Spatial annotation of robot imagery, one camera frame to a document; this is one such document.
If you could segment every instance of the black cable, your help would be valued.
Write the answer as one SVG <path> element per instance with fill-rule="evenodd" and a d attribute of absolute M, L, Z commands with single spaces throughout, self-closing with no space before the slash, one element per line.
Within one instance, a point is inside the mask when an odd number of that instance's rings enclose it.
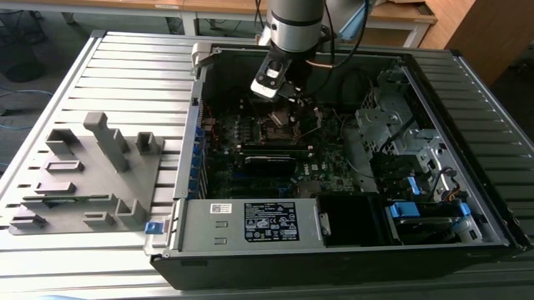
<path fill-rule="evenodd" d="M 353 49 L 350 50 L 350 53 L 349 53 L 348 57 L 344 59 L 344 61 L 342 61 L 340 64 L 336 64 L 336 65 L 333 66 L 333 68 L 338 68 L 338 67 L 344 66 L 344 65 L 352 60 L 354 54 L 357 53 L 360 44 L 362 43 L 362 38 L 364 38 L 365 32 L 366 32 L 368 15 L 369 15 L 369 9 L 370 9 L 370 7 L 369 7 L 369 6 L 370 6 L 369 0 L 364 0 L 364 5 L 365 5 L 365 8 L 364 8 L 364 21 L 362 21 L 362 25 L 361 25 L 361 28 L 360 28 L 360 37 L 358 37 L 358 41 L 357 41 L 357 43 L 356 43 Z"/>
<path fill-rule="evenodd" d="M 218 21 L 214 20 L 214 19 L 213 19 L 213 21 L 214 21 L 216 24 L 225 24 L 225 23 L 228 22 L 228 20 L 225 20 L 225 21 L 222 21 L 222 22 L 218 22 Z"/>
<path fill-rule="evenodd" d="M 306 62 L 312 66 L 316 66 L 316 67 L 320 67 L 320 68 L 326 68 L 326 69 L 336 69 L 336 68 L 344 66 L 352 60 L 354 54 L 357 53 L 360 44 L 362 43 L 362 38 L 364 38 L 365 32 L 366 32 L 368 14 L 369 14 L 369 10 L 370 10 L 370 7 L 369 7 L 370 3 L 369 2 L 370 1 L 369 0 L 364 0 L 364 1 L 365 1 L 365 4 L 364 4 L 365 5 L 365 7 L 364 7 L 364 21 L 362 21 L 362 25 L 361 25 L 361 28 L 360 28 L 360 36 L 358 36 L 357 43 L 356 43 L 353 49 L 349 52 L 349 55 L 345 57 L 342 62 L 340 62 L 338 64 L 330 64 L 330 65 L 329 64 L 322 64 L 322 63 L 318 63 L 318 62 L 313 62 L 313 61 L 308 60 Z"/>
<path fill-rule="evenodd" d="M 332 11 L 329 10 L 329 6 L 326 5 L 325 1 L 325 10 L 326 10 L 326 15 L 329 17 L 329 26 L 330 26 L 330 63 L 334 64 L 336 62 L 336 34 L 334 34 L 334 24 L 333 24 L 333 17 L 332 17 Z M 306 95 L 304 95 L 304 98 L 312 97 L 316 95 L 326 86 L 329 81 L 332 80 L 333 76 L 333 69 L 329 70 L 329 73 L 326 75 L 324 83 L 320 85 L 320 87 Z"/>
<path fill-rule="evenodd" d="M 358 75 L 358 78 L 362 81 L 366 81 L 365 84 L 369 84 L 369 91 L 374 87 L 374 82 L 373 82 L 373 79 L 372 79 L 369 73 L 365 70 L 362 70 L 360 67 L 350 68 L 345 72 L 345 75 L 342 76 L 342 80 L 340 81 L 340 84 L 337 86 L 336 101 L 337 101 L 338 106 L 341 106 L 345 103 L 345 97 L 344 97 L 345 84 L 346 84 L 348 80 L 352 78 L 352 76 L 349 76 L 352 73 L 356 73 Z"/>
<path fill-rule="evenodd" d="M 393 141 L 396 141 L 396 140 L 398 139 L 398 137 L 401 136 L 401 134 L 405 133 L 405 131 L 408 130 L 408 128 L 411 127 L 411 125 L 412 125 L 415 122 L 416 122 L 416 117 L 412 117 L 412 118 L 409 119 L 409 122 L 407 122 L 407 123 L 402 125 L 400 131 L 396 132 L 396 134 L 386 140 L 386 142 L 384 142 L 381 148 L 378 149 L 378 153 L 381 153 L 381 152 L 385 150 L 386 146 L 388 146 Z"/>
<path fill-rule="evenodd" d="M 265 29 L 265 20 L 262 19 L 262 12 L 260 11 L 260 6 L 262 5 L 262 0 L 256 0 L 256 1 L 257 1 L 257 16 L 260 18 L 260 24 L 262 25 L 262 30 L 264 30 Z"/>
<path fill-rule="evenodd" d="M 432 202 L 433 198 L 435 198 L 436 189 L 439 188 L 439 183 L 440 183 L 440 177 L 443 177 L 443 175 L 444 175 L 444 173 L 447 171 L 452 171 L 452 170 L 453 170 L 452 167 L 444 167 L 440 170 L 440 172 L 437 173 L 436 178 L 435 178 L 435 182 L 433 182 L 433 186 L 432 186 L 432 189 L 429 191 L 429 200 L 428 200 L 429 202 Z"/>

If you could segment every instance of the blue latch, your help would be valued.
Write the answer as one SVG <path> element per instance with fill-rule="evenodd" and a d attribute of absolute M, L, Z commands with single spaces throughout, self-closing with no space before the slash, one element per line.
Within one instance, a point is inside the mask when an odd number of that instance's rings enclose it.
<path fill-rule="evenodd" d="M 421 216 L 416 202 L 397 202 L 390 206 L 390 212 L 394 218 L 416 218 Z"/>
<path fill-rule="evenodd" d="M 464 216 L 469 216 L 472 214 L 472 209 L 469 208 L 468 203 L 461 203 L 460 209 L 463 210 Z"/>
<path fill-rule="evenodd" d="M 421 195 L 421 190 L 419 187 L 419 183 L 416 182 L 416 178 L 415 177 L 409 177 L 409 182 L 412 185 L 412 191 L 415 192 L 415 195 Z"/>
<path fill-rule="evenodd" d="M 145 226 L 146 234 L 164 234 L 165 233 L 165 224 L 161 222 L 148 222 Z"/>

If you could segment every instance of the cable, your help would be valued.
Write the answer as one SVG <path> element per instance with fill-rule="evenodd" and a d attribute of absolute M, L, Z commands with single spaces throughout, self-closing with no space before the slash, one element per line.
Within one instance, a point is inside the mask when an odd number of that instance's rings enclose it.
<path fill-rule="evenodd" d="M 354 165 L 352 164 L 352 162 L 350 162 L 348 159 L 345 159 L 345 160 L 346 160 L 346 162 L 348 162 L 350 168 L 352 168 L 360 175 L 362 175 L 364 177 L 376 179 L 373 176 L 370 176 L 370 175 L 362 173 L 362 172 L 354 167 Z"/>
<path fill-rule="evenodd" d="M 213 20 L 216 24 L 225 24 L 228 22 L 228 20 L 225 20 L 222 22 L 218 22 L 218 20 L 216 20 L 216 19 L 210 19 L 210 20 Z"/>
<path fill-rule="evenodd" d="M 334 24 L 333 24 L 333 17 L 332 17 L 332 11 L 329 10 L 329 6 L 326 5 L 325 1 L 325 10 L 326 10 L 326 15 L 329 17 L 329 26 L 330 26 L 330 63 L 336 63 L 336 37 L 334 37 Z M 309 98 L 310 96 L 316 95 L 326 86 L 329 81 L 332 80 L 333 76 L 333 69 L 329 70 L 329 73 L 326 75 L 324 83 L 320 85 L 320 87 L 306 95 L 304 95 L 304 98 Z"/>
<path fill-rule="evenodd" d="M 360 37 L 358 37 L 358 40 L 357 40 L 357 43 L 356 43 L 353 49 L 349 52 L 348 57 L 338 64 L 322 64 L 322 63 L 313 62 L 313 61 L 308 60 L 306 62 L 312 66 L 316 66 L 318 68 L 325 68 L 325 69 L 336 69 L 336 68 L 344 66 L 352 60 L 354 54 L 357 53 L 360 44 L 362 43 L 362 38 L 364 38 L 365 32 L 366 32 L 368 15 L 369 15 L 369 8 L 370 8 L 369 7 L 370 6 L 369 0 L 364 0 L 364 5 L 365 5 L 365 7 L 364 7 L 364 21 L 362 21 L 362 25 L 361 25 L 361 28 L 360 28 Z"/>
<path fill-rule="evenodd" d="M 34 126 L 26 126 L 26 127 L 11 127 L 11 126 L 6 126 L 6 125 L 0 125 L 0 128 L 5 128 L 5 129 L 17 129 L 17 130 L 22 130 L 22 129 L 30 129 L 30 128 L 33 128 Z"/>
<path fill-rule="evenodd" d="M 257 15 L 254 17 L 254 22 L 257 22 L 257 17 L 260 18 L 260 24 L 262 25 L 262 30 L 265 28 L 265 20 L 262 19 L 262 12 L 260 11 L 260 6 L 262 5 L 262 0 L 256 0 L 257 1 Z"/>
<path fill-rule="evenodd" d="M 314 129 L 312 129 L 308 133 L 305 133 L 304 135 L 300 136 L 300 138 L 297 140 L 300 140 L 305 135 L 308 135 L 309 133 L 313 133 L 314 131 L 317 131 L 321 127 L 317 127 Z"/>
<path fill-rule="evenodd" d="M 445 201 L 453 200 L 453 196 L 460 192 L 460 183 L 455 179 L 455 176 L 451 177 L 451 181 L 453 181 L 453 183 L 456 184 L 456 188 L 455 190 L 451 191 L 449 195 L 445 197 Z"/>
<path fill-rule="evenodd" d="M 6 94 L 2 94 L 0 98 L 7 96 L 7 95 L 15 94 L 15 93 L 42 93 L 42 94 L 47 94 L 50 96 L 54 96 L 54 94 L 51 92 L 42 91 L 41 89 L 23 89 L 21 91 L 11 91 L 10 89 L 5 89 L 5 90 L 7 90 L 9 92 Z"/>
<path fill-rule="evenodd" d="M 369 73 L 365 70 L 362 70 L 360 67 L 354 66 L 344 73 L 344 76 L 342 76 L 344 78 L 340 81 L 338 86 L 337 86 L 336 101 L 340 106 L 346 102 L 345 97 L 344 97 L 345 86 L 346 86 L 348 80 L 350 78 L 353 78 L 353 76 L 350 76 L 353 73 L 357 75 L 360 81 L 368 81 L 368 83 L 369 83 L 369 91 L 368 91 L 366 97 L 374 98 L 374 96 L 376 96 L 374 89 L 373 89 L 376 85 L 373 83 L 372 76 L 369 75 Z"/>
<path fill-rule="evenodd" d="M 409 122 L 407 122 L 407 123 L 402 125 L 400 131 L 396 132 L 396 134 L 386 140 L 386 142 L 384 142 L 381 148 L 378 149 L 378 153 L 381 153 L 381 152 L 385 150 L 386 146 L 388 146 L 393 141 L 396 141 L 396 140 L 398 139 L 398 137 L 401 136 L 401 134 L 405 133 L 405 131 L 408 130 L 408 128 L 411 127 L 411 125 L 412 125 L 415 122 L 416 122 L 416 117 L 412 117 L 412 118 L 409 119 Z"/>
<path fill-rule="evenodd" d="M 444 175 L 444 173 L 447 171 L 452 171 L 452 170 L 453 170 L 452 167 L 444 167 L 440 170 L 440 172 L 437 173 L 436 178 L 435 178 L 435 182 L 433 182 L 433 186 L 432 186 L 431 191 L 429 191 L 429 202 L 432 202 L 433 198 L 435 198 L 436 189 L 439 188 L 439 183 L 440 183 L 440 177 L 443 177 L 443 175 Z"/>

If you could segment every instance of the aluminum extrusion table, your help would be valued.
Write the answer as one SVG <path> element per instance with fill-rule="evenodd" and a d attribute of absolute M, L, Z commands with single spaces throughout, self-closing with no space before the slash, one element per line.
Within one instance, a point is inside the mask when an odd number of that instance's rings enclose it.
<path fill-rule="evenodd" d="M 38 236 L 13 236 L 9 233 L 22 195 L 29 193 L 29 184 L 39 174 L 34 167 L 42 165 L 46 157 L 46 135 L 54 128 L 70 128 L 75 134 L 89 134 L 82 125 L 89 111 L 105 111 L 109 123 L 122 130 L 125 136 L 152 131 L 166 138 L 150 213 L 153 216 L 170 213 L 192 100 L 192 49 L 200 41 L 254 43 L 250 39 L 94 32 L 0 180 L 0 298 L 19 296 L 29 299 L 62 295 L 86 299 L 250 299 L 357 293 L 400 294 L 437 289 L 487 289 L 489 286 L 524 286 L 529 289 L 527 286 L 534 283 L 533 252 L 500 264 L 473 266 L 428 281 L 177 291 L 149 263 L 144 232 Z M 366 50 L 415 55 L 524 230 L 533 236 L 534 162 L 529 157 L 533 155 L 533 144 L 463 57 L 449 51 L 382 47 L 368 47 Z M 455 295 L 467 291 L 455 291 Z"/>

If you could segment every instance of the warning label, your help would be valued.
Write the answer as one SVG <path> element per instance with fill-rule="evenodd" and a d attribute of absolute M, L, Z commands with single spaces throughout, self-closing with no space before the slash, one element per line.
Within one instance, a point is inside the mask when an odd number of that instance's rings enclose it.
<path fill-rule="evenodd" d="M 246 203 L 245 239 L 250 243 L 298 241 L 300 224 L 296 203 Z"/>

